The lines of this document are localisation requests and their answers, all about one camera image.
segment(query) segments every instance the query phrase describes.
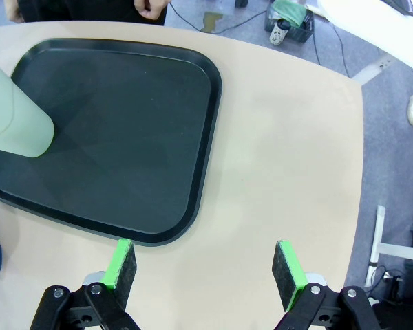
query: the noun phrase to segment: floor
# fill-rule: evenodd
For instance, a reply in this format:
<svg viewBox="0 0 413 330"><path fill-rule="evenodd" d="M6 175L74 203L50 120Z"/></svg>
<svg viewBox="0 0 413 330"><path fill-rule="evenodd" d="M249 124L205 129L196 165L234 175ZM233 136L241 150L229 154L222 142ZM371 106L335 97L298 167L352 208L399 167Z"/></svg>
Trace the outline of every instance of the floor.
<svg viewBox="0 0 413 330"><path fill-rule="evenodd" d="M205 12L223 14L222 19L216 22L215 31L220 31L265 10L268 0L249 0L247 8L239 9L234 8L234 0L173 0L172 4L180 15L198 29L203 28ZM0 0L0 25L5 24L10 22L6 21L3 0ZM166 25L194 30L171 8ZM376 59L381 52L362 39L340 29L337 31L343 42L349 76ZM317 62L312 38L304 44L286 39L280 46L272 46L268 40L269 33L264 31L264 15L227 30L222 36ZM315 41L321 65L347 74L343 66L340 41L329 22L316 19ZM363 86L363 182L357 233L346 277L347 285L362 286L364 283L378 204L387 208L383 241L400 245L412 244L410 226L413 224L413 127L408 124L405 114L408 98L412 94L413 71L401 62L397 62ZM379 264L398 270L392 273L401 274L407 283L403 286L403 295L413 295L413 271L404 268L403 259L380 256ZM373 293L376 297L382 297L384 292L385 285L380 283Z"/></svg>

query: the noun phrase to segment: wooden table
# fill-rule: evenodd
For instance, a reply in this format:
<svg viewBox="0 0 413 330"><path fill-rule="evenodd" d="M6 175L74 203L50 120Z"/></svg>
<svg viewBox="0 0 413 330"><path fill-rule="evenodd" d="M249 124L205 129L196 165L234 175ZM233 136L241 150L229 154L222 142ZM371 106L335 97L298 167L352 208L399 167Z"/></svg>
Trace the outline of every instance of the wooden table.
<svg viewBox="0 0 413 330"><path fill-rule="evenodd" d="M333 71L240 41L129 23L0 27L11 74L38 42L120 39L191 48L223 80L197 219L177 241L136 247L127 312L142 329L273 329L283 315L271 274L275 242L292 241L305 271L342 287L357 223L363 163L360 85ZM44 289L78 289L104 270L104 238L0 202L0 329L28 329Z"/></svg>

